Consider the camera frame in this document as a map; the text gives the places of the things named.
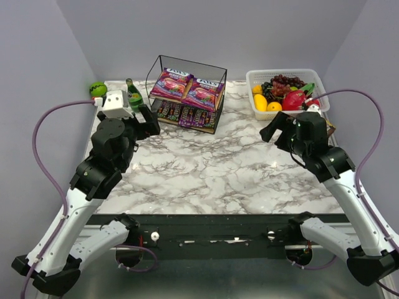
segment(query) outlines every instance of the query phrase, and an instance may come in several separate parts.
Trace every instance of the green bottle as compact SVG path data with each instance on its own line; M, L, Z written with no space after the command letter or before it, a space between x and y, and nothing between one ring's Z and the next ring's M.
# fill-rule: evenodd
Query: green bottle
M126 84L130 108L132 108L134 112L139 112L138 106L143 103L143 97L130 78L126 79Z

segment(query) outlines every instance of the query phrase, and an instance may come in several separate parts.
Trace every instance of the green ball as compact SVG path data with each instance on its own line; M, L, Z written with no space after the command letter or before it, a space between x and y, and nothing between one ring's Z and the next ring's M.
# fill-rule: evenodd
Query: green ball
M90 85L90 94L92 97L102 97L107 93L107 87L102 82L94 82Z

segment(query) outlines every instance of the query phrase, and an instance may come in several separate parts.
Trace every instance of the robotic arm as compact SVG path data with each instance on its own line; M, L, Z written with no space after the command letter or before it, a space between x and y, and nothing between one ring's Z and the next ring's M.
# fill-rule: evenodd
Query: robotic arm
M139 109L146 122L140 123L127 109L124 91L108 92L106 99L98 101L102 106L98 114L101 122L91 137L93 148L89 157L78 165L70 182L67 216L63 216L61 209L36 247L29 254L16 257L12 263L17 272L26 276L38 262L36 257L42 246L64 217L59 234L31 275L33 285L45 294L62 296L74 286L91 261L124 243L129 235L138 233L138 223L122 214L97 234L75 244L90 216L122 179L122 173L126 172L138 149L137 141L160 133L156 113L141 105Z
M358 193L355 166L343 149L328 145L327 124L320 113L307 110L294 118L279 112L260 131L262 140L269 142L276 130L281 130L281 134L275 145L290 153L296 163L308 169L326 186L344 210L358 240L324 224L308 212L300 214L289 230L338 256L363 285L369 286L398 269L399 254L391 240L399 237L379 213L361 183L362 192ZM300 156L304 164L293 154ZM381 224L389 237L385 237Z

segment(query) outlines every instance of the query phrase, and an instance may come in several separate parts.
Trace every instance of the white marble surface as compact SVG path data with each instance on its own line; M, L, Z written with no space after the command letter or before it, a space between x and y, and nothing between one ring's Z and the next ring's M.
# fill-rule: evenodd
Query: white marble surface
M145 96L144 82L134 83ZM140 142L123 180L97 213L342 212L311 173L262 142L259 130L267 124L255 119L245 82L228 82L216 134L160 123L160 136Z

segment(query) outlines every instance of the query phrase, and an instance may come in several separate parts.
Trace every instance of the display shelf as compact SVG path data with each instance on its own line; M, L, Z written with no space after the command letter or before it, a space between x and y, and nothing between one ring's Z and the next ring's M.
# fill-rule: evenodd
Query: display shelf
M161 106L162 101L168 101L172 103L179 103L184 107L197 108L192 105L184 104L180 100L165 98L165 97L155 97L150 94L155 82L160 78L160 73L162 73L164 68L180 70L183 72L188 72L193 74L196 78L202 78L205 80L215 81L219 84L224 84L224 89L221 91L221 97L218 103L218 107L215 111L215 124L211 127L194 127L194 126L181 126L178 121L168 120L165 118L158 118L159 122L168 123L171 125L180 126L182 128L192 129L196 131L202 131L205 133L215 134L216 129L218 127L219 119L223 111L223 102L224 95L226 91L226 78L227 78L227 69L221 67L215 67L213 65L202 64L199 62L193 62L184 59L178 59L174 57L160 55L155 60L152 65L146 80L145 80L145 89L147 92L148 100L150 101L151 110L153 112L157 112Z

